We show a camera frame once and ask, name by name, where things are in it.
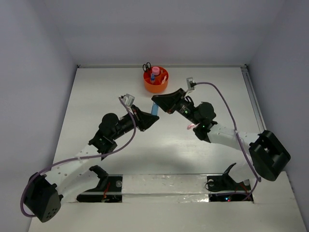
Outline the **blue pen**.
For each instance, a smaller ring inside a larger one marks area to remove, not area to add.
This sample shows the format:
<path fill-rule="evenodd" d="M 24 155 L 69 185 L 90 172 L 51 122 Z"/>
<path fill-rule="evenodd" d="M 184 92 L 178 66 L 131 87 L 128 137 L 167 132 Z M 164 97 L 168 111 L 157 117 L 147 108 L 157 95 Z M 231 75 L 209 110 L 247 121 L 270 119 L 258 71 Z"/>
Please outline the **blue pen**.
<path fill-rule="evenodd" d="M 158 109 L 159 109 L 159 106 L 154 102 L 151 108 L 151 115 L 157 116 Z"/>

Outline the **black scissors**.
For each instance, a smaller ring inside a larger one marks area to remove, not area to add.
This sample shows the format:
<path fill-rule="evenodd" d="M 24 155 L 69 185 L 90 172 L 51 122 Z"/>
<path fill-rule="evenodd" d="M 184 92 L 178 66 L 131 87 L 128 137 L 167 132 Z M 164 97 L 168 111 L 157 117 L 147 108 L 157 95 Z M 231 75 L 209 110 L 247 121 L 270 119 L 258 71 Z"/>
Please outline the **black scissors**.
<path fill-rule="evenodd" d="M 151 72 L 152 71 L 151 63 L 150 62 L 144 63 L 142 69 L 145 73 Z"/>

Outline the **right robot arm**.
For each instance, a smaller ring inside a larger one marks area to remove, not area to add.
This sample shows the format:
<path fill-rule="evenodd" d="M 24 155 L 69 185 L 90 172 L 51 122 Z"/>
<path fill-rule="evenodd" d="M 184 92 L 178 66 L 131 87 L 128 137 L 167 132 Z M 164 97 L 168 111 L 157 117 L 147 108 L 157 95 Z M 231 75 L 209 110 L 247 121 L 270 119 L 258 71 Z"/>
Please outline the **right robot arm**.
<path fill-rule="evenodd" d="M 152 101 L 164 112 L 178 112 L 192 122 L 196 137 L 208 143 L 225 145 L 245 153 L 245 163 L 236 171 L 223 176 L 226 189 L 234 189 L 245 179 L 255 176 L 275 181 L 291 159 L 276 135 L 264 130 L 262 133 L 240 132 L 217 123 L 216 113 L 209 102 L 195 106 L 186 100 L 186 92 L 180 88 L 170 94 L 154 95 Z"/>

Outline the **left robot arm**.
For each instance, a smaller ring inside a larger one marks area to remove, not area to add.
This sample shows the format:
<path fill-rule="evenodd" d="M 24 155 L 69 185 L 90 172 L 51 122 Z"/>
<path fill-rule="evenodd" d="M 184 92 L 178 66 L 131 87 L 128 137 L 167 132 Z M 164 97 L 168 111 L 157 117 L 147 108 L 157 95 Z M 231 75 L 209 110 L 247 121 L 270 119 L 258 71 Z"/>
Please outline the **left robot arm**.
<path fill-rule="evenodd" d="M 99 164 L 106 157 L 123 150 L 134 135 L 120 148 L 116 140 L 132 131 L 144 132 L 159 120 L 157 110 L 141 111 L 137 106 L 125 107 L 127 114 L 103 116 L 98 131 L 76 156 L 52 164 L 34 173 L 28 180 L 20 199 L 20 210 L 29 218 L 47 222 L 60 210 L 62 203 L 76 198 L 89 189 L 106 188 L 108 174 Z"/>

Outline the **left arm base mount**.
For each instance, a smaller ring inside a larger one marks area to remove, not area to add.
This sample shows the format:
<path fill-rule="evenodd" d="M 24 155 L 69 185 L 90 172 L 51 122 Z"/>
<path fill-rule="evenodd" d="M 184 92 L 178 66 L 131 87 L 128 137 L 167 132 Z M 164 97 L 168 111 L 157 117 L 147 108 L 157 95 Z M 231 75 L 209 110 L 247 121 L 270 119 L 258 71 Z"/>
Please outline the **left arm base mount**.
<path fill-rule="evenodd" d="M 109 175 L 98 165 L 89 170 L 96 174 L 98 183 L 95 188 L 79 194 L 76 200 L 80 203 L 121 203 L 123 176 Z"/>

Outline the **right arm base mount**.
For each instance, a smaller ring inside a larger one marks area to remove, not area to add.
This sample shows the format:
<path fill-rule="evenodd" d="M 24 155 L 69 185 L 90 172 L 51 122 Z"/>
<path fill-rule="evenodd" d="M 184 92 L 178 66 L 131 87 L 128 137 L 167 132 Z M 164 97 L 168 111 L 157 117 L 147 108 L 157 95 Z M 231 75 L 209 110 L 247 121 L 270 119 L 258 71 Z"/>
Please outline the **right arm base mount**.
<path fill-rule="evenodd" d="M 210 202 L 253 202 L 250 193 L 251 185 L 235 182 L 229 175 L 230 170 L 236 165 L 232 163 L 221 175 L 208 175 L 204 188 L 209 192 Z"/>

